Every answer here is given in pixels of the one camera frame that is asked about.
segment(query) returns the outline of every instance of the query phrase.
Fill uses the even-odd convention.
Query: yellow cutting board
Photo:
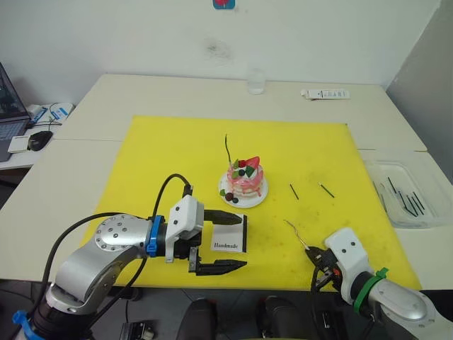
[[[217,184],[228,167],[225,134],[233,160],[260,156],[269,194],[254,208],[233,208],[219,196]],[[96,212],[150,216],[162,182],[175,172],[191,182],[193,195],[205,209],[248,216],[247,253],[211,251],[212,223],[206,222],[202,262],[239,259],[248,264],[223,276],[195,276],[188,273],[187,260],[164,263],[164,258],[148,259],[136,285],[307,290],[314,267],[293,229],[283,221],[286,219],[297,226],[308,244],[321,248],[336,230],[353,228],[372,268],[386,266],[390,279],[420,289],[345,124],[135,116]],[[160,215],[168,217],[182,189],[177,179],[169,183]],[[83,243],[100,222],[91,223]],[[136,260],[127,266],[117,284],[126,284],[138,265]]]

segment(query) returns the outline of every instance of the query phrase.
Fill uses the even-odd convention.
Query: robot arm
[[[327,250],[308,247],[306,253],[324,275],[320,287],[333,281],[342,298],[356,312],[381,323],[395,339],[453,339],[453,323],[445,319],[424,294],[401,287],[377,275],[369,266],[368,255],[350,228],[325,240]]]
[[[243,222],[235,214],[205,210],[190,194],[171,208],[168,223],[161,215],[146,220],[119,214],[102,221],[88,243],[60,266],[31,319],[25,312],[15,314],[13,320],[23,327],[19,339],[84,338],[121,270],[134,259],[165,256],[167,263],[187,259],[188,271],[196,275],[219,275],[245,266],[245,261],[237,260],[200,263],[205,220],[223,225]]]

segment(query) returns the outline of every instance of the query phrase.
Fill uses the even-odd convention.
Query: green ring
[[[359,294],[357,295],[357,299],[354,301],[354,312],[359,314],[360,307],[362,306],[363,300],[370,292],[371,288],[378,283],[383,278],[386,278],[386,273],[389,271],[387,268],[383,267],[380,271],[376,272],[376,276],[369,278],[368,281],[363,285],[362,289],[360,290]]]

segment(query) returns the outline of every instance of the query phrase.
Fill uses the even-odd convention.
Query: black mouse
[[[40,151],[43,147],[45,147],[47,142],[49,142],[49,139],[52,138],[53,134],[54,133],[52,131],[39,131],[34,133],[28,140],[28,149]]]

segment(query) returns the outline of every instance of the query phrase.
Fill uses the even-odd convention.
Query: white plate
[[[225,190],[225,193],[229,192],[227,172],[220,178],[218,193],[222,189]],[[220,197],[222,197],[222,200],[224,200],[225,203],[230,204],[232,207],[252,208],[264,201],[264,199],[268,195],[268,191],[269,191],[268,182],[266,181],[266,177],[263,177],[263,180],[261,181],[261,196],[255,195],[253,197],[240,197],[240,198],[238,197],[239,199],[238,203],[233,203],[233,201],[227,201],[224,196]]]

